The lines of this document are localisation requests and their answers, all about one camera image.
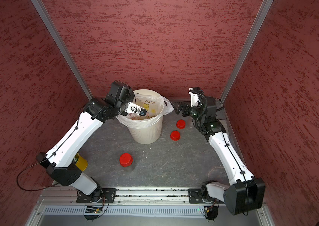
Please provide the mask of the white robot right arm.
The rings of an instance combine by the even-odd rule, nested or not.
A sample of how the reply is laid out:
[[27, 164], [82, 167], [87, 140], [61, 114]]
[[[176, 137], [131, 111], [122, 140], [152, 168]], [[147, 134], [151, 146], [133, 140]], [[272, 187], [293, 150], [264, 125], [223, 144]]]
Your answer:
[[172, 106], [177, 115], [191, 117], [193, 126], [215, 150], [229, 180], [229, 185], [208, 182], [202, 187], [202, 198], [223, 202], [232, 215], [260, 209], [266, 185], [250, 172], [235, 151], [225, 127], [217, 119], [215, 98], [192, 93], [190, 102], [174, 102]]

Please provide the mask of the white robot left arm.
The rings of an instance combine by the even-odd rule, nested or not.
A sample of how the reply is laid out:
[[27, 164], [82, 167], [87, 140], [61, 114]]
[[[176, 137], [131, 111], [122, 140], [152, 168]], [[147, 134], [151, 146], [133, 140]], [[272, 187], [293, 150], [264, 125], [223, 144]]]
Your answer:
[[64, 137], [37, 161], [46, 173], [62, 186], [72, 186], [87, 196], [100, 197], [100, 185], [73, 163], [89, 137], [108, 119], [126, 115], [136, 108], [133, 90], [122, 82], [113, 82], [105, 98], [92, 98], [79, 113], [77, 121]]

